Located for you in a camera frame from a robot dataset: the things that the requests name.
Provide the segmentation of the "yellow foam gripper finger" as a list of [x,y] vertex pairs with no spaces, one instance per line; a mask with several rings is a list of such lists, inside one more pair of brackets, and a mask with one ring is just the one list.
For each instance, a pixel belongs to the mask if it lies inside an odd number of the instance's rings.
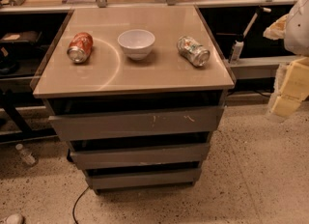
[[263,36],[270,40],[284,39],[286,34],[286,21],[287,15],[282,15],[279,19],[273,22],[270,26],[266,28]]
[[282,118],[292,115],[309,97],[309,58],[302,57],[280,65],[270,98],[270,113]]

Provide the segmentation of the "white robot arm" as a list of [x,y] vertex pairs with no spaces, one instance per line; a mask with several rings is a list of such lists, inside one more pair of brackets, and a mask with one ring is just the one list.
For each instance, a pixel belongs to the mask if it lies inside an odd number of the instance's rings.
[[266,28],[263,36],[282,39],[285,49],[299,56],[277,69],[267,106],[268,118],[283,122],[309,97],[309,0],[298,0],[287,14]]

